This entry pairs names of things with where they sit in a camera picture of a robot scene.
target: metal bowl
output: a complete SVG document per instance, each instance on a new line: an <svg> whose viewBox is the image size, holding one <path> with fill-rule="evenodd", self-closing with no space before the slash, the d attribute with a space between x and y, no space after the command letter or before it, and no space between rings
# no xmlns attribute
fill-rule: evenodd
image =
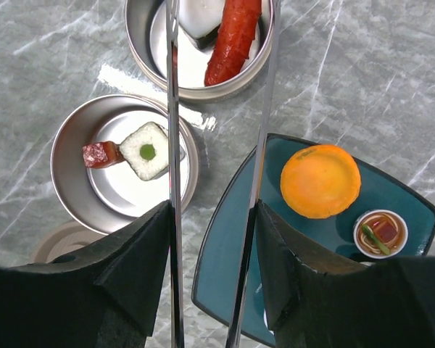
<svg viewBox="0 0 435 348"><path fill-rule="evenodd" d="M87 169L82 147L97 141L121 143L143 124L153 121L167 128L167 109L153 99L126 94L102 96L77 108L63 122L51 149L51 179L59 200L70 215L93 231L117 231L169 199L165 173L140 180L127 162L105 169ZM193 136L180 119L182 210L196 188L199 158Z"/></svg>
<svg viewBox="0 0 435 348"><path fill-rule="evenodd" d="M145 75L166 91L166 19L163 0L127 0L125 26L130 50ZM247 87L269 57L273 40L273 5L263 0L257 37L250 58L234 78L215 86L204 86L204 72L212 48L198 50L179 27L178 83L179 97L188 102L216 102Z"/></svg>

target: marble countertop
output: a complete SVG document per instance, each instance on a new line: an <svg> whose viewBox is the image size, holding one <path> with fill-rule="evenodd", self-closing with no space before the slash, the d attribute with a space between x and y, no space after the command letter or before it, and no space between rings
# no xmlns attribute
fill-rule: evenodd
<svg viewBox="0 0 435 348"><path fill-rule="evenodd" d="M123 0L0 0L0 265L26 263L70 219L49 156L74 109L119 92L165 100L131 55L123 11ZM285 0L282 13L270 130L338 144L435 204L435 0ZM187 347L225 341L227 330L192 305L191 284L220 195L256 144L264 80L223 103L181 109L202 158L183 218ZM166 281L148 347L170 347L169 305Z"/></svg>

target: teal tray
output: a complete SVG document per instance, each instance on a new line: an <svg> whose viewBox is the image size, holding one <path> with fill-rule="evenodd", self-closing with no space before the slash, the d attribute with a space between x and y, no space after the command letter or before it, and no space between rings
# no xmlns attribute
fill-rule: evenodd
<svg viewBox="0 0 435 348"><path fill-rule="evenodd" d="M425 255L435 234L435 206L420 194L381 170L356 159L362 178L356 202L345 212L325 220L310 220L295 213L282 199L280 175L289 158L315 143L270 134L266 146L260 198L287 223L337 254L366 261L353 241L356 219L367 210L387 209L400 214L409 238L399 255ZM195 270L192 302L227 325L232 316L241 245L254 169L254 150L229 183L208 225ZM260 267L253 243L242 333L268 346L275 341L264 319Z"/></svg>

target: green dot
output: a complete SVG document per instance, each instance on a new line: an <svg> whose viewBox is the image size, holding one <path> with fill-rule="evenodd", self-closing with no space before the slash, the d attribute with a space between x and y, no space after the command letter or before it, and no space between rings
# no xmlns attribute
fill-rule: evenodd
<svg viewBox="0 0 435 348"><path fill-rule="evenodd" d="M154 151L154 147L151 144L142 145L140 148L140 157L142 157L144 160L151 161L154 159L155 155L156 153Z"/></svg>

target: metal rod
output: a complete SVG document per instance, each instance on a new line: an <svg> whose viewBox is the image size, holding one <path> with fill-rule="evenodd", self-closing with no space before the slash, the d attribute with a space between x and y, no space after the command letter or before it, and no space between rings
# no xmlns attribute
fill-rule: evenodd
<svg viewBox="0 0 435 348"><path fill-rule="evenodd" d="M169 183L174 228L170 236L171 347L184 348L183 271L181 226L181 169L179 136L179 93L177 74L179 0L166 0L167 109L169 135Z"/></svg>
<svg viewBox="0 0 435 348"><path fill-rule="evenodd" d="M249 261L252 255L252 245L254 236L254 225L256 223L257 202L260 197L260 186L262 168L264 165L264 154L266 150L266 140L268 137L270 106L273 99L274 84L276 81L278 42L281 28L281 0L273 0L274 8L274 36L269 58L268 77L264 104L262 107L260 134L256 147L254 159L254 172L252 180L252 190L249 198L248 217L246 219L246 230L244 243L241 249L241 262L239 268L239 278L237 281L233 314L229 324L225 348L237 348L240 344L241 322L243 320L245 297L247 294L247 279Z"/></svg>

